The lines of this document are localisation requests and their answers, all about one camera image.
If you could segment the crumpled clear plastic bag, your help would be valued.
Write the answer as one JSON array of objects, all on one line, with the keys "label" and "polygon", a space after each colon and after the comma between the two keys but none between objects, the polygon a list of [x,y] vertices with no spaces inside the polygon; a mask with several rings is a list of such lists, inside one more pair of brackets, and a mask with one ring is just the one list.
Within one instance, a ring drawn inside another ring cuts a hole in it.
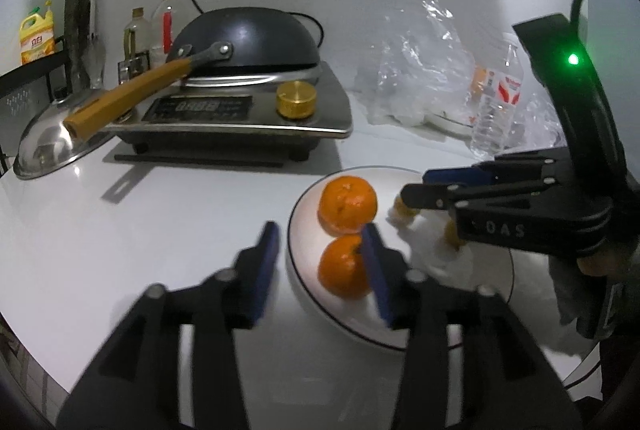
[{"label": "crumpled clear plastic bag", "polygon": [[412,0],[384,15],[362,55],[354,92],[373,124],[446,120],[470,127],[475,69],[452,12],[438,0]]}]

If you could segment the steel pot lid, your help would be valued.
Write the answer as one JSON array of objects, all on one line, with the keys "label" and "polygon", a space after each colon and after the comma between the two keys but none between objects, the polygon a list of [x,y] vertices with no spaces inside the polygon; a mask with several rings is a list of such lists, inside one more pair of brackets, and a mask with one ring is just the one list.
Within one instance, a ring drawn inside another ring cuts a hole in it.
[{"label": "steel pot lid", "polygon": [[64,98],[56,98],[33,117],[21,136],[13,171],[19,179],[39,179],[66,167],[108,142],[110,132],[98,132],[88,141],[73,138],[63,121],[84,104],[95,100],[104,90],[86,88]]}]

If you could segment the black wok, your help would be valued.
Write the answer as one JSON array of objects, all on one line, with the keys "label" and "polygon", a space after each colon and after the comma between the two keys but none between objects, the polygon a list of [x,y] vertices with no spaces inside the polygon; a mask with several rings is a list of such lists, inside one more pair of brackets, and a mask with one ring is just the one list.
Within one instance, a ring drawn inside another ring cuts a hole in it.
[{"label": "black wok", "polygon": [[211,10],[188,23],[166,59],[189,57],[214,43],[231,45],[231,57],[191,72],[193,78],[306,70],[320,64],[316,40],[292,15],[262,7]]}]

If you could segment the gold cooker knob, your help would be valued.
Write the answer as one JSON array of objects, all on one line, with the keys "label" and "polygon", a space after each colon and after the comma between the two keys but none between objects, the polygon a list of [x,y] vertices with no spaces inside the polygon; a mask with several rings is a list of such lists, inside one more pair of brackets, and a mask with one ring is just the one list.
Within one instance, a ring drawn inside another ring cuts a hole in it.
[{"label": "gold cooker knob", "polygon": [[306,120],[314,114],[317,91],[306,81],[281,83],[276,92],[276,106],[279,115],[288,120]]}]

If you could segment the steel induction cooker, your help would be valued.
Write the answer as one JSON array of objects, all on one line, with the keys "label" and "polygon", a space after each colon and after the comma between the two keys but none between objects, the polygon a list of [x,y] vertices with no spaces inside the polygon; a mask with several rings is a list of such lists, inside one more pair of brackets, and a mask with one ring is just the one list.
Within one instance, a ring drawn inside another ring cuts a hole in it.
[{"label": "steel induction cooker", "polygon": [[[278,86],[306,81],[317,91],[314,114],[288,120],[276,106]],[[325,62],[289,72],[188,78],[137,104],[105,129],[129,145],[122,160],[276,167],[305,161],[323,139],[352,134],[343,85]]]}]

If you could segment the yellow kumquat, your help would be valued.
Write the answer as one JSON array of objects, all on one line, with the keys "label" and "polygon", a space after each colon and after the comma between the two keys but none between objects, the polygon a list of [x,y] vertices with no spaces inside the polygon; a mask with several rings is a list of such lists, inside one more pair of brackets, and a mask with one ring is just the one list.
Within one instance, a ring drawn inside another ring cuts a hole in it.
[{"label": "yellow kumquat", "polygon": [[403,219],[414,219],[419,214],[418,209],[409,208],[408,205],[405,204],[401,195],[395,197],[393,210],[398,217],[402,217]]},{"label": "yellow kumquat", "polygon": [[444,239],[454,250],[460,250],[466,245],[466,241],[459,236],[457,225],[453,220],[449,220],[445,226]]}]

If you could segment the clear bag on right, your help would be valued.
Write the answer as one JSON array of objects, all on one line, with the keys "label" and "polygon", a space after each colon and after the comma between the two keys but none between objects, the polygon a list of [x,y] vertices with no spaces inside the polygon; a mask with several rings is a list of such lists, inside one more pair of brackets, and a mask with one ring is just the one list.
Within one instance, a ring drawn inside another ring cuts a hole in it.
[{"label": "clear bag on right", "polygon": [[535,92],[516,108],[506,147],[534,150],[566,145],[563,127],[546,90]]}]

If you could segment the red label sauce bottle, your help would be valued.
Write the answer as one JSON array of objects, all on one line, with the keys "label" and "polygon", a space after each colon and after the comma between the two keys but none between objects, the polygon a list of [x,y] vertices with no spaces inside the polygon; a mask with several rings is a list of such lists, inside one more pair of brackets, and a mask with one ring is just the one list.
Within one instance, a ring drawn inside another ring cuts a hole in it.
[{"label": "red label sauce bottle", "polygon": [[164,60],[174,43],[178,3],[178,0],[161,0],[153,12],[151,50],[156,60]]}]

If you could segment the orange fruit behind bottle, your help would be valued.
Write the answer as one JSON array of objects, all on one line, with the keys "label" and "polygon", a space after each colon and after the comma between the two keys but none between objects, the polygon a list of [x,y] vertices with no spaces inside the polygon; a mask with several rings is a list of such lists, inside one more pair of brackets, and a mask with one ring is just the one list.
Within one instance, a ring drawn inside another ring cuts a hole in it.
[{"label": "orange fruit behind bottle", "polygon": [[487,78],[487,69],[480,64],[475,67],[474,75],[470,85],[470,101],[477,102],[480,100],[485,88]]}]

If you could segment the clear oil bottle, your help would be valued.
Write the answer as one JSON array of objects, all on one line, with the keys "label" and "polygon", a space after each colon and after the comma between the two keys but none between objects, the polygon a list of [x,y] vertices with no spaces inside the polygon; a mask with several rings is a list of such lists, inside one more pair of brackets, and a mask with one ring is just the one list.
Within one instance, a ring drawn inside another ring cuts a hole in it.
[{"label": "clear oil bottle", "polygon": [[126,59],[147,54],[151,46],[151,23],[145,19],[144,8],[132,10],[131,21],[124,30],[124,55]]}]

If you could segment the white dish under bag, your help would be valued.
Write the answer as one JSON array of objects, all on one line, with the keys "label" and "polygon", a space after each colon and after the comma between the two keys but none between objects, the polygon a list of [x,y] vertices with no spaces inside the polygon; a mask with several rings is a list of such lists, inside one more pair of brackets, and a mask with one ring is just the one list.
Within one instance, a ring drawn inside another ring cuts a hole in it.
[{"label": "white dish under bag", "polygon": [[469,139],[472,137],[472,124],[451,119],[447,117],[445,113],[426,112],[424,119],[427,124],[433,125],[437,130],[440,130],[447,135],[463,139]]}]

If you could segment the large mandarin orange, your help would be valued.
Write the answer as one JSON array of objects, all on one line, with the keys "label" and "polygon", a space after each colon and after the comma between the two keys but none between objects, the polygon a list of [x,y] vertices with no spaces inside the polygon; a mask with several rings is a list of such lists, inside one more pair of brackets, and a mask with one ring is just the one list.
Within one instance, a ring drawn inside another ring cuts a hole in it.
[{"label": "large mandarin orange", "polygon": [[378,214],[378,195],[371,184],[358,176],[343,175],[323,188],[318,219],[331,235],[357,234]]}]

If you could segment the black hook pole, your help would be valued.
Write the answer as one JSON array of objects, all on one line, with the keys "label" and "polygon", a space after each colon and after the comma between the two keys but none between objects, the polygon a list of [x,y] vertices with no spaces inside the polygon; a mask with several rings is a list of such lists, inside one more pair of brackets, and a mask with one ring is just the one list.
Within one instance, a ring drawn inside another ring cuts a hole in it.
[{"label": "black hook pole", "polygon": [[65,0],[64,48],[67,55],[65,75],[68,93],[89,87],[89,75],[82,62],[89,45],[90,0]]}]

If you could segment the small mandarin orange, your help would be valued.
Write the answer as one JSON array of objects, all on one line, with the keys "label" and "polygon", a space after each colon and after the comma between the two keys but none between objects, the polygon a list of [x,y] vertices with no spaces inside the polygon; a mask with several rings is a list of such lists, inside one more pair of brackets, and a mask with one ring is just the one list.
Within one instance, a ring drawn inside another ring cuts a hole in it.
[{"label": "small mandarin orange", "polygon": [[324,249],[318,266],[322,287],[343,300],[360,300],[370,292],[361,254],[361,236],[343,235]]}]

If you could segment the yellow oil jug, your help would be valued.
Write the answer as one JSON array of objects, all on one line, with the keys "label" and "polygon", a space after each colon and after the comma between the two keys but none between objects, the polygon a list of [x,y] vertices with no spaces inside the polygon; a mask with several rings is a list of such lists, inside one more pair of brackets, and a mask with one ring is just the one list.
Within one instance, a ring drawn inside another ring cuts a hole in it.
[{"label": "yellow oil jug", "polygon": [[21,22],[20,52],[21,65],[52,55],[55,52],[54,13],[52,0],[44,3],[46,12],[41,15],[36,7]]}]

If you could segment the white round plate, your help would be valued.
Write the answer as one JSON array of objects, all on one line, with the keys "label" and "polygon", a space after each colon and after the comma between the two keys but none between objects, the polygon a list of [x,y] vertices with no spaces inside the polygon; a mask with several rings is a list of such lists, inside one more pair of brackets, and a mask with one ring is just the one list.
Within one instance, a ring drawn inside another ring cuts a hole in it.
[{"label": "white round plate", "polygon": [[[378,195],[376,233],[364,236],[364,256],[372,261],[373,291],[360,300],[343,300],[318,280],[320,257],[334,239],[320,224],[318,204],[329,181],[353,175],[368,181]],[[444,239],[449,215],[426,210],[412,220],[398,217],[394,200],[402,187],[419,184],[421,174],[403,168],[369,165],[322,177],[297,199],[288,220],[288,257],[293,276],[324,318],[352,338],[379,349],[402,352],[408,332],[393,330],[387,320],[401,321],[412,311],[408,278],[431,278],[442,286],[475,291],[489,286],[509,301],[514,265],[508,249],[468,242],[454,250]]]}]

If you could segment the clear water bottle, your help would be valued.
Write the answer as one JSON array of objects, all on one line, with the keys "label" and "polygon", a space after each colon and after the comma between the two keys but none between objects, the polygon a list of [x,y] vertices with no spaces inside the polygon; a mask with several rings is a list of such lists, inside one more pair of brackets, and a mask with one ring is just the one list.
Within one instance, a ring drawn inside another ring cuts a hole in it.
[{"label": "clear water bottle", "polygon": [[485,69],[470,148],[480,160],[501,153],[511,132],[521,98],[524,70],[518,58],[518,39],[503,34],[498,60]]}]

